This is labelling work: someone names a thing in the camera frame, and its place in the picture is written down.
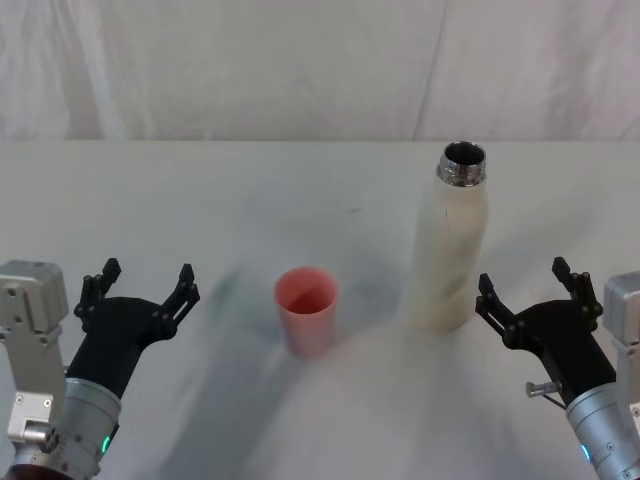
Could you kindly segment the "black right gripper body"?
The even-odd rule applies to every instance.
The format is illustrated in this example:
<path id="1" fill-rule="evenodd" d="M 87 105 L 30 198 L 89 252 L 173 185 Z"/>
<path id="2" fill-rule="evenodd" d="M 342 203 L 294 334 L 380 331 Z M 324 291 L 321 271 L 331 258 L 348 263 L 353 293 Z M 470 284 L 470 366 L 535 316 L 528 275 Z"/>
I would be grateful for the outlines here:
<path id="1" fill-rule="evenodd" d="M 512 318 L 508 347 L 535 355 L 568 405 L 582 394 L 616 380 L 616 372 L 593 336 L 602 314 L 597 303 L 552 300 Z"/>

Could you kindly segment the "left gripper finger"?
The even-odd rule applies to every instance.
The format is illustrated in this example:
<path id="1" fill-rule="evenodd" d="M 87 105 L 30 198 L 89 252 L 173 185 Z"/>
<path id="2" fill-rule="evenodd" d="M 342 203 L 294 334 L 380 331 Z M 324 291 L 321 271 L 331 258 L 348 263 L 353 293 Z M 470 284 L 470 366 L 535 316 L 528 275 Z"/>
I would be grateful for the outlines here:
<path id="1" fill-rule="evenodd" d="M 195 283 L 192 265 L 185 263 L 180 271 L 174 291 L 154 313 L 159 336 L 175 336 L 178 326 L 199 302 L 200 294 Z"/>
<path id="2" fill-rule="evenodd" d="M 74 308 L 74 315 L 80 320 L 88 320 L 120 274 L 120 264 L 116 258 L 112 257 L 106 261 L 100 273 L 93 276 L 86 275 L 83 278 L 81 296 Z"/>

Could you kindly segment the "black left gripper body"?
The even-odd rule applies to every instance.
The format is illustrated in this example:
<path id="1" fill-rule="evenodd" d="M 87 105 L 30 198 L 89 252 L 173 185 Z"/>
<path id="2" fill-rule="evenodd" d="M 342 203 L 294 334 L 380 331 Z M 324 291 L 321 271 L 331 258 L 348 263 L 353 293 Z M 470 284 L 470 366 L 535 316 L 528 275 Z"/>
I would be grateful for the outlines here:
<path id="1" fill-rule="evenodd" d="M 85 337 L 66 376 L 98 384 L 121 398 L 142 352 L 151 344 L 174 337 L 174 318 L 153 302 L 104 298 L 76 306 Z"/>

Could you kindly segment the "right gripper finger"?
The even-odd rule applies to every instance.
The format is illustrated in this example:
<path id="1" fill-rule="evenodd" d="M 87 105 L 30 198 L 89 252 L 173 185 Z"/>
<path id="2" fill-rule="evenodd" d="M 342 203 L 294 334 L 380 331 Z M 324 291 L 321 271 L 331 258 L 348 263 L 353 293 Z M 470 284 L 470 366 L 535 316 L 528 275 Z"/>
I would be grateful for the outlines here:
<path id="1" fill-rule="evenodd" d="M 554 258 L 552 272 L 570 294 L 571 299 L 578 304 L 588 330 L 595 331 L 598 328 L 597 320 L 603 314 L 603 307 L 596 298 L 590 273 L 572 272 L 561 256 Z"/>
<path id="2" fill-rule="evenodd" d="M 479 276 L 475 311 L 499 335 L 505 346 L 524 346 L 524 321 L 499 298 L 487 273 Z"/>

